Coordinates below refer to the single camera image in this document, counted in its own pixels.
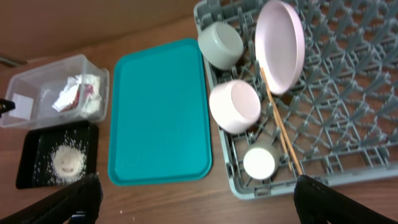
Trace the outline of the wooden chopstick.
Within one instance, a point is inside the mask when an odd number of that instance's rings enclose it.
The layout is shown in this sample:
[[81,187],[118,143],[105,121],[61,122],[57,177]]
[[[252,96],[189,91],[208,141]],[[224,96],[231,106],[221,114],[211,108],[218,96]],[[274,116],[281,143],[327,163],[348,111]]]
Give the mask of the wooden chopstick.
[[302,171],[301,165],[299,163],[299,160],[297,159],[297,156],[296,156],[295,150],[294,150],[294,148],[292,146],[292,143],[290,142],[289,135],[287,134],[287,131],[286,131],[285,126],[284,126],[284,122],[283,122],[282,118],[280,117],[279,110],[277,112],[277,115],[280,118],[280,124],[282,126],[282,133],[284,134],[284,138],[285,138],[285,141],[286,141],[287,149],[289,150],[289,153],[290,153],[290,158],[293,160],[293,162],[295,164],[295,168],[296,168],[298,174],[299,175],[303,175],[303,171]]
[[272,97],[272,94],[271,94],[271,92],[269,90],[269,86],[268,86],[268,82],[267,82],[267,79],[266,79],[266,76],[265,76],[265,72],[264,72],[262,67],[260,68],[260,72],[261,72],[262,79],[264,80],[264,83],[265,83],[265,86],[266,86],[266,92],[267,92],[268,99],[272,103],[273,115],[274,115],[275,123],[276,123],[277,127],[280,129],[280,141],[282,143],[282,147],[283,147],[283,150],[285,152],[285,155],[287,156],[287,163],[288,163],[290,171],[293,172],[292,165],[290,163],[289,151],[287,149],[287,145],[286,145],[286,141],[285,141],[285,138],[284,138],[284,134],[282,133],[282,126],[280,124],[280,118],[277,115],[278,110],[277,110],[276,104],[274,102],[274,99]]

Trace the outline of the white napkin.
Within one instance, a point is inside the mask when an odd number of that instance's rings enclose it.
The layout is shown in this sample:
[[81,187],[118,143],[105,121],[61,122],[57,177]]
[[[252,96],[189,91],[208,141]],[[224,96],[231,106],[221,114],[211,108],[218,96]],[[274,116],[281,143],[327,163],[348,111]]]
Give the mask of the white napkin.
[[93,85],[94,93],[82,100],[81,116],[87,117],[90,114],[96,113],[100,109],[102,100],[100,95],[100,81],[100,77],[93,74],[68,77],[67,84],[59,93],[52,108],[58,112],[64,112],[64,109],[74,100],[78,86],[90,84]]

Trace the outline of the small white plate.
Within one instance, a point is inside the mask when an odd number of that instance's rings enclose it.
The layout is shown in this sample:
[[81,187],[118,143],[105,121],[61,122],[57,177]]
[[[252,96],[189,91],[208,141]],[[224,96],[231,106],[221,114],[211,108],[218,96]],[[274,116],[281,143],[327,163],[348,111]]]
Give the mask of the small white plate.
[[218,126],[231,134],[245,132],[261,115],[257,92],[242,80],[231,80],[215,86],[210,93],[209,106]]

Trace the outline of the large white plate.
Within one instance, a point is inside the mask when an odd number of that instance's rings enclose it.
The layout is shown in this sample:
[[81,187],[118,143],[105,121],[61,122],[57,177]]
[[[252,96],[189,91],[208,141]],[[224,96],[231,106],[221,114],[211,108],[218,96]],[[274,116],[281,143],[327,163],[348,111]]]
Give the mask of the large white plate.
[[290,4],[268,1],[257,18],[255,53],[270,92],[282,95],[303,70],[305,36],[298,13]]

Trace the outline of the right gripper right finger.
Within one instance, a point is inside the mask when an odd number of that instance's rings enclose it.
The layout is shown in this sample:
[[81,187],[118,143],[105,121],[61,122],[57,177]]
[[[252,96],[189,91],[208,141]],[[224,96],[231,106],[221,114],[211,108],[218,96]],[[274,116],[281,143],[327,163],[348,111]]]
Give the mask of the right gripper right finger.
[[361,205],[307,176],[299,176],[294,204],[301,223],[395,224],[395,221]]

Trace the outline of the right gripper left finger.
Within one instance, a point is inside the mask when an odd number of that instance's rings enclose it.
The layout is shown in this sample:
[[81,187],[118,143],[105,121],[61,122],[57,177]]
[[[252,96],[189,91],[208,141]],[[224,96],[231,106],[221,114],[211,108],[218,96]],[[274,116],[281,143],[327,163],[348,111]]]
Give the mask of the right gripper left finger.
[[102,199],[103,191],[98,175],[89,174],[1,219],[1,223],[95,223]]

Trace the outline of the white paper cup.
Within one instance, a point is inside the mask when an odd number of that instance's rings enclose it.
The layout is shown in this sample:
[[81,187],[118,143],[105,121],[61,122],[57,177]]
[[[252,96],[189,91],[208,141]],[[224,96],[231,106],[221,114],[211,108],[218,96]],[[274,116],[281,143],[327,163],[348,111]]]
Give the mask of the white paper cup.
[[254,143],[244,155],[244,171],[253,179],[268,179],[278,169],[280,157],[280,151],[272,144],[267,142]]

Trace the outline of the red snack wrapper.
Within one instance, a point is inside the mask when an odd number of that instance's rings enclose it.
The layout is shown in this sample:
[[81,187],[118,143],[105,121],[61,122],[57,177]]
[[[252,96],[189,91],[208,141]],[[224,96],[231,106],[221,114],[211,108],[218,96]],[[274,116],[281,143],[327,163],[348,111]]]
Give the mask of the red snack wrapper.
[[84,84],[79,85],[74,100],[64,109],[64,111],[75,109],[80,102],[80,92],[83,90],[83,99],[94,93],[93,85]]

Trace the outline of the grey bowl of rice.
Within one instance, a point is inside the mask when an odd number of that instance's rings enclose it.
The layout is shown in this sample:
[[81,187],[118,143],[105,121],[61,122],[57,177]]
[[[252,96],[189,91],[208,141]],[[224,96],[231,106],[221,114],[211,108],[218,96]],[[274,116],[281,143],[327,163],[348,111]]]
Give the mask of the grey bowl of rice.
[[224,22],[215,22],[202,30],[198,45],[207,61],[220,70],[232,68],[244,52],[241,36]]

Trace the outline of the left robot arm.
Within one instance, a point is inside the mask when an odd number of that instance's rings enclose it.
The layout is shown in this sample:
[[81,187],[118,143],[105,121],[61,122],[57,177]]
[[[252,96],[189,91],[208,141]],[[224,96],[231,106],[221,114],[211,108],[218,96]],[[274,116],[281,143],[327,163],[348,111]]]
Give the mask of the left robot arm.
[[4,113],[10,112],[16,108],[15,103],[11,100],[0,99],[0,118]]

